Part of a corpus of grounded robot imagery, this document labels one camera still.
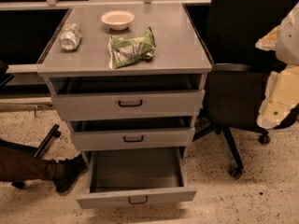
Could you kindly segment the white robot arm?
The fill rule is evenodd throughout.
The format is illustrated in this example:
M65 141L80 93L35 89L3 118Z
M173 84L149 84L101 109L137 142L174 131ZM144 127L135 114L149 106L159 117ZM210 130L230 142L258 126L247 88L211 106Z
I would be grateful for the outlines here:
M257 49L276 53L287 66L279 73L272 72L267 81L257 124L265 129L277 127L299 104L299 4L281 24L260 38Z

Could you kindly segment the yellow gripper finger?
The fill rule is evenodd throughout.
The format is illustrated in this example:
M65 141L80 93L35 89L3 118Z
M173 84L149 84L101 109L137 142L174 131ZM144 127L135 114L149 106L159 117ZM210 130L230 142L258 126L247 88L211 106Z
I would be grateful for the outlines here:
M277 46L277 38L278 38L278 26L272 29L267 35L260 38L256 44L255 47L257 49L269 51L269 50L275 50Z

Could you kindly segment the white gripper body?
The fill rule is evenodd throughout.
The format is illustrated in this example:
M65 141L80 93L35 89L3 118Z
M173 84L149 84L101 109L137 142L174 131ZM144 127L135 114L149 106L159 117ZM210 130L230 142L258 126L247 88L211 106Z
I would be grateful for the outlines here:
M298 104L299 66L288 65L280 73L270 74L257 124L265 129L273 129L280 125Z

